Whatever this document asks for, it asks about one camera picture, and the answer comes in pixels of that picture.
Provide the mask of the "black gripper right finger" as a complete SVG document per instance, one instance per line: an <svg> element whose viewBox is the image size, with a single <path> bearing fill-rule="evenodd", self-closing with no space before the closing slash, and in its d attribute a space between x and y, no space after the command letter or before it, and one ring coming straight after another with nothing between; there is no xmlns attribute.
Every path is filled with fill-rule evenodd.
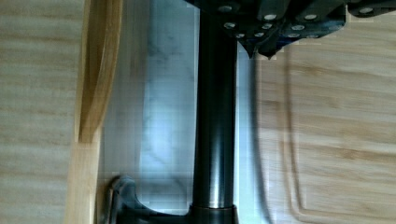
<svg viewBox="0 0 396 224"><path fill-rule="evenodd" d="M395 0L259 0L258 18L269 25L258 46L271 58L302 38L321 38L342 29L347 13L372 18L395 10Z"/></svg>

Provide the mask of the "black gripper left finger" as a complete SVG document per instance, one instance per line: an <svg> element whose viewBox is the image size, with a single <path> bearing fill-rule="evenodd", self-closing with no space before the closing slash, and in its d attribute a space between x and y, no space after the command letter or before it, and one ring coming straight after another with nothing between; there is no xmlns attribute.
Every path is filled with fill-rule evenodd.
<svg viewBox="0 0 396 224"><path fill-rule="evenodd" d="M259 53L272 58L288 43L283 29L287 24L290 0L185 0L213 16L221 29L234 37L252 57Z"/></svg>

